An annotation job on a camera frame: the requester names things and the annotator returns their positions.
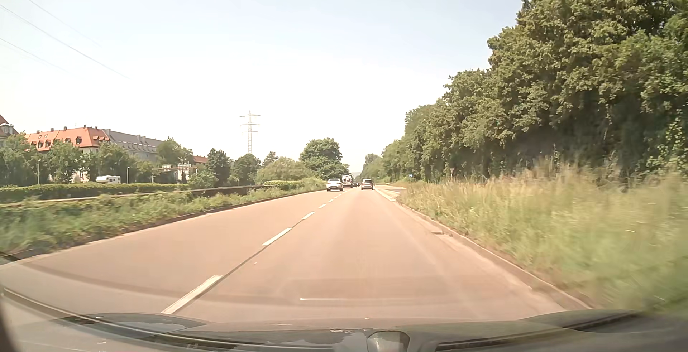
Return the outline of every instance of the hazy sky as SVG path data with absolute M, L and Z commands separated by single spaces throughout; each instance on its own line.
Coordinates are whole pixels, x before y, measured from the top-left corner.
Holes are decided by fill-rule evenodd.
M 487 66 L 520 0 L 0 0 L 0 114 L 17 130 L 98 126 L 194 153 L 298 158 L 334 137 L 352 171 L 447 77 Z

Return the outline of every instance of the gray car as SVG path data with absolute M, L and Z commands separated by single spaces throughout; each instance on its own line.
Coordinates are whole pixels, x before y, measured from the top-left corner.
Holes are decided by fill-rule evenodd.
M 360 189 L 373 189 L 373 180 L 371 179 L 364 179 L 363 181 L 360 182 Z

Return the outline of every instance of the windshield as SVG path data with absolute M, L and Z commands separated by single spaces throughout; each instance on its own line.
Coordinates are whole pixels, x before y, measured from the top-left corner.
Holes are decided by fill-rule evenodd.
M 174 331 L 679 306 L 687 3 L 0 0 L 0 298 Z

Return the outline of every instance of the road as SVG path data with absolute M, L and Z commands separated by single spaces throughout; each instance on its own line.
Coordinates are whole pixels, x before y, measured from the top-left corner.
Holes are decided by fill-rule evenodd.
M 563 310 L 433 233 L 393 202 L 399 192 L 311 192 L 198 216 L 0 266 L 0 283 L 71 312 L 216 322 Z

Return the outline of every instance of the white van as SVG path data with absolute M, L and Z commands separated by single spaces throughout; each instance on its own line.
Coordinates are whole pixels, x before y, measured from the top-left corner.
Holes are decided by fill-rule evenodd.
M 344 176 L 342 176 L 342 183 L 344 184 L 343 187 L 354 187 L 354 180 L 353 178 L 351 178 L 350 174 L 345 174 Z
M 96 183 L 103 184 L 120 184 L 122 181 L 119 176 L 98 176 L 96 178 Z

